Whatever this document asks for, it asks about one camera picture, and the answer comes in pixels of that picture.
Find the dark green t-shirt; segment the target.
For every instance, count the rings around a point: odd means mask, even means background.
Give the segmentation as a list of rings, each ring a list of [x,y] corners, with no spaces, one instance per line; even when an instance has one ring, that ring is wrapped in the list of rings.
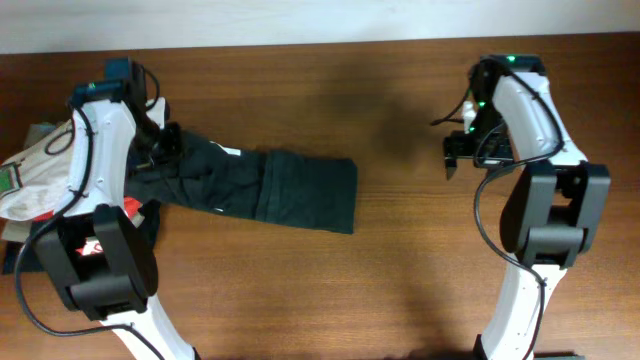
[[[358,169],[349,158],[224,147],[182,133],[174,164],[131,175],[124,193],[190,209],[276,225],[354,233]]]

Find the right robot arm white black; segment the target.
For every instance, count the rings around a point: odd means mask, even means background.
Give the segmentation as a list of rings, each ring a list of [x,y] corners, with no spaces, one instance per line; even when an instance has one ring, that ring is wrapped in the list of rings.
[[[461,101],[445,116],[460,129],[443,140],[446,176],[469,159],[486,172],[474,200],[474,222],[506,263],[496,310],[477,335],[475,359],[532,359],[544,313],[559,282],[592,246],[611,185],[606,166],[591,163],[553,103],[535,55],[485,55],[468,75]],[[488,185],[520,176],[490,239],[480,200]]]

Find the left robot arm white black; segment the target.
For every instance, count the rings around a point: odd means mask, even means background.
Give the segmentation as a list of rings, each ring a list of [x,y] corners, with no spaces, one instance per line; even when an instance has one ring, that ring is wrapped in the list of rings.
[[[160,304],[156,260],[124,209],[132,146],[152,152],[163,113],[143,80],[77,86],[69,100],[73,142],[68,183],[52,218],[28,240],[63,304],[114,332],[137,359],[196,359]]]

